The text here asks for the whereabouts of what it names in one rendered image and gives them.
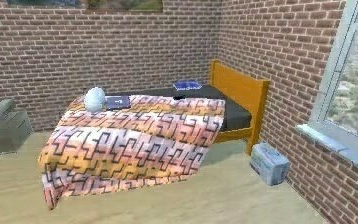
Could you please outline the patterned orange pink blanket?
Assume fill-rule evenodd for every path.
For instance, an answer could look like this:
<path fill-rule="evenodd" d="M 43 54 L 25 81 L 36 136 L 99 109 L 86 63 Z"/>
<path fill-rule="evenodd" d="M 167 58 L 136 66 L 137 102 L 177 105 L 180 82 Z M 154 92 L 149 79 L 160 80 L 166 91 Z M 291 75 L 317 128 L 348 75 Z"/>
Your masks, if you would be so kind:
<path fill-rule="evenodd" d="M 73 101 L 39 156 L 47 207 L 62 196 L 185 180 L 223 126 L 223 99 L 132 95 L 132 107 L 90 113 Z"/>

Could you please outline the dark blue book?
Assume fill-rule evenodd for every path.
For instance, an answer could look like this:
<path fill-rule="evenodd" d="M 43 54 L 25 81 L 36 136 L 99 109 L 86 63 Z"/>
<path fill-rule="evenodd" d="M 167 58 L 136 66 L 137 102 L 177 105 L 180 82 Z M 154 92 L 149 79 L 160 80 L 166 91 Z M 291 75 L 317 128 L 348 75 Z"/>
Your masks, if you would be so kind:
<path fill-rule="evenodd" d="M 131 107 L 128 96 L 106 96 L 105 107 L 107 110 L 121 110 Z"/>

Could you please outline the pale blue grey box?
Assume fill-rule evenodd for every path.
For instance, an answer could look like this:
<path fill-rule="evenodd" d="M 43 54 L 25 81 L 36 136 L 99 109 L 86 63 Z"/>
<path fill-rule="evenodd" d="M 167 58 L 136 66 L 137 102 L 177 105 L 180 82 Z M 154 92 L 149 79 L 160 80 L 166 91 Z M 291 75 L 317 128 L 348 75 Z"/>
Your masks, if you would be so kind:
<path fill-rule="evenodd" d="M 290 167 L 290 161 L 267 143 L 252 147 L 249 164 L 269 186 L 281 184 Z"/>

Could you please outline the bright blue book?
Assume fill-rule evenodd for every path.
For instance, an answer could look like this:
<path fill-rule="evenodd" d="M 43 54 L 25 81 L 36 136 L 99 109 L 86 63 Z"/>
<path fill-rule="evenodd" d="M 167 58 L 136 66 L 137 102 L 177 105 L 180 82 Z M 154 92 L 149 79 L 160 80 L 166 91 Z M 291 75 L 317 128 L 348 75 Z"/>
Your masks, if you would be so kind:
<path fill-rule="evenodd" d="M 197 81 L 181 81 L 173 84 L 173 87 L 177 91 L 188 91 L 188 90 L 198 90 L 202 88 L 202 85 Z"/>

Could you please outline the orange wooden bed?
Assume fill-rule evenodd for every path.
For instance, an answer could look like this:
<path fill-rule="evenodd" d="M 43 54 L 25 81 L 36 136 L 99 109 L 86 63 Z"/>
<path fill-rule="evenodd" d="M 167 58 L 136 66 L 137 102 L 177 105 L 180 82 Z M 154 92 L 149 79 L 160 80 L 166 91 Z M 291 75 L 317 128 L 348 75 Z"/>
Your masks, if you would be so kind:
<path fill-rule="evenodd" d="M 121 111 L 115 124 L 196 145 L 245 139 L 250 153 L 258 142 L 269 84 L 214 60 L 210 83 L 201 89 L 131 91 L 132 107 Z"/>

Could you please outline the white framed window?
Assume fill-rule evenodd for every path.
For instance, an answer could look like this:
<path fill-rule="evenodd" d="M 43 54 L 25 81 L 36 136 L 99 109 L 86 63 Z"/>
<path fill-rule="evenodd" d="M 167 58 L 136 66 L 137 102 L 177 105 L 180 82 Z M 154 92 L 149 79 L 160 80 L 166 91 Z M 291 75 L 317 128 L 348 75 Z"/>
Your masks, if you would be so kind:
<path fill-rule="evenodd" d="M 309 121 L 297 130 L 358 167 L 358 0 L 347 0 Z"/>

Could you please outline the pale blue white ball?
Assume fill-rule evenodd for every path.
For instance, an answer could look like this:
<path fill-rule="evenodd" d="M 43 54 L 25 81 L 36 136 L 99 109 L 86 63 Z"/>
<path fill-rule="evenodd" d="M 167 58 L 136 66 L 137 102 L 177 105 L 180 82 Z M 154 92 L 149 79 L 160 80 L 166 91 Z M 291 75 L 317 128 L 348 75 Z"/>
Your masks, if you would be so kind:
<path fill-rule="evenodd" d="M 85 109 L 92 113 L 101 111 L 104 103 L 105 92 L 99 87 L 90 89 L 84 97 Z"/>

